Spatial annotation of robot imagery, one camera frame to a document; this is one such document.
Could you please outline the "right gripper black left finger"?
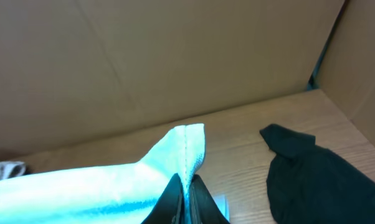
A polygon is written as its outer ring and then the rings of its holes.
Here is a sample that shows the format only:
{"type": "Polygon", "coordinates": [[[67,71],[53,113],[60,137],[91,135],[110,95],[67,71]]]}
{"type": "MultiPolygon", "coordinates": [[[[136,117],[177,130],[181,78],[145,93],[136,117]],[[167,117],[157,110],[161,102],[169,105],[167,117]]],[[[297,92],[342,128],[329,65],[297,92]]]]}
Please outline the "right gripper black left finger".
{"type": "Polygon", "coordinates": [[[183,215],[183,185],[179,175],[174,174],[142,224],[182,224],[183,215]]]}

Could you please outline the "light blue t-shirt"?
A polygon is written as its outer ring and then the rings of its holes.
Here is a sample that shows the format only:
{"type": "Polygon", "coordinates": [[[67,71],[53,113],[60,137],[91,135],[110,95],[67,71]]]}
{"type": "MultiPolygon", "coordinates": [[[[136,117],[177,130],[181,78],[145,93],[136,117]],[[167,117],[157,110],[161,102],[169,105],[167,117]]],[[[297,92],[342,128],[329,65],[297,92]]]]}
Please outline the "light blue t-shirt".
{"type": "Polygon", "coordinates": [[[142,223],[174,174],[183,185],[182,223],[191,223],[190,186],[205,156],[197,123],[170,129],[134,163],[0,180],[0,223],[142,223]]]}

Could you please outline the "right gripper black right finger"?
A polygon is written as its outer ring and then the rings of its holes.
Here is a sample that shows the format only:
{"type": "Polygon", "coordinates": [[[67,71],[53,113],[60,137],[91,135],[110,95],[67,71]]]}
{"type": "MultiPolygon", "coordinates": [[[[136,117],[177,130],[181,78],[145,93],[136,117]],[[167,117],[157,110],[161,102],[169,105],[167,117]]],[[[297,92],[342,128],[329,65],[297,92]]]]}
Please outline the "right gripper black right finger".
{"type": "Polygon", "coordinates": [[[190,218],[193,224],[230,224],[226,196],[213,197],[197,174],[193,176],[190,186],[190,218]]]}

